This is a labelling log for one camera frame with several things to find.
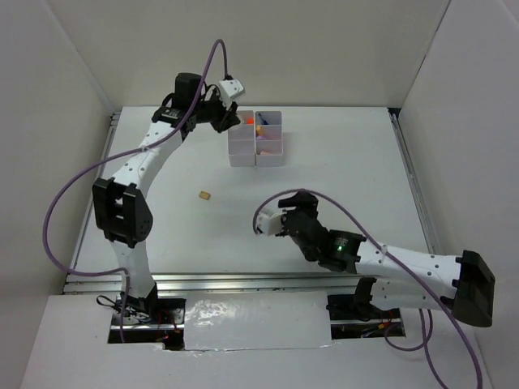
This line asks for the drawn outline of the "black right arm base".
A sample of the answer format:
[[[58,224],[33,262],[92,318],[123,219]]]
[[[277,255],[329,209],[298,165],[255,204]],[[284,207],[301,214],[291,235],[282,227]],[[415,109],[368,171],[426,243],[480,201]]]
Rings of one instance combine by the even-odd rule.
[[[383,329],[391,324],[397,324],[401,319],[399,309],[382,310],[373,304],[373,288],[377,279],[363,277],[358,282],[352,294],[328,295],[326,309],[333,326],[367,325]]]

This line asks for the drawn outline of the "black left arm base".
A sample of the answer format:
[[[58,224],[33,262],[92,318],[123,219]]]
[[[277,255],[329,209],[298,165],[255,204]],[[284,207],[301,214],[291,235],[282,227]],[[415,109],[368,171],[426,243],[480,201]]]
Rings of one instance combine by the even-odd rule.
[[[113,312],[112,327],[120,335],[129,331],[157,332],[157,339],[171,338],[170,332],[181,334],[185,323],[185,298],[159,298],[152,295],[150,298],[134,299],[126,297],[124,293],[117,299],[98,295],[96,303]]]

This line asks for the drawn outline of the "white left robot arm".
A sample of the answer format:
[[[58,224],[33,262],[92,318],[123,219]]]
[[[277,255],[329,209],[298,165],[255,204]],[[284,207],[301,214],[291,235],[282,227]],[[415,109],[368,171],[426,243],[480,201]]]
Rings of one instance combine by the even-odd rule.
[[[152,115],[137,154],[112,177],[98,178],[92,186],[97,227],[110,242],[118,265],[128,272],[121,296],[142,323],[153,322],[160,313],[145,243],[153,224],[146,202],[152,182],[197,125],[208,123],[221,133],[242,122],[236,103],[245,93],[240,81],[225,76],[209,98],[203,96],[203,87],[200,75],[178,74],[174,92]]]

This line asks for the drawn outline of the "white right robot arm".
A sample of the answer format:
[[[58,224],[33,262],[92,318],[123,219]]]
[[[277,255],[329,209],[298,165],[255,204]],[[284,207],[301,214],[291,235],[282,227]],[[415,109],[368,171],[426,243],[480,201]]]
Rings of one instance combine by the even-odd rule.
[[[400,308],[446,309],[472,327],[492,325],[495,276],[479,253],[426,254],[387,246],[366,234],[327,229],[318,220],[318,199],[307,191],[279,200],[278,206],[278,234],[290,237],[305,260],[358,276],[354,308],[360,316]]]

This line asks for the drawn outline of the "tan eraser block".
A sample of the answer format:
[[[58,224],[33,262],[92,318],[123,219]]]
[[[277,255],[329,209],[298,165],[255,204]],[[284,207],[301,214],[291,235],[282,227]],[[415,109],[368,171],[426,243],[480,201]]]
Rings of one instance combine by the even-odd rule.
[[[210,200],[211,195],[208,192],[200,191],[199,197],[204,200]]]

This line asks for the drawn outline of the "dark blue pen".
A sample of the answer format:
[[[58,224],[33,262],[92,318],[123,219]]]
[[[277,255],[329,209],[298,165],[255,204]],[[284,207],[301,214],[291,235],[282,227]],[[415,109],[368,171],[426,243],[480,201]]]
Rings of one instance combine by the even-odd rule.
[[[264,125],[264,126],[268,125],[268,121],[260,113],[258,114],[258,118],[262,125]]]

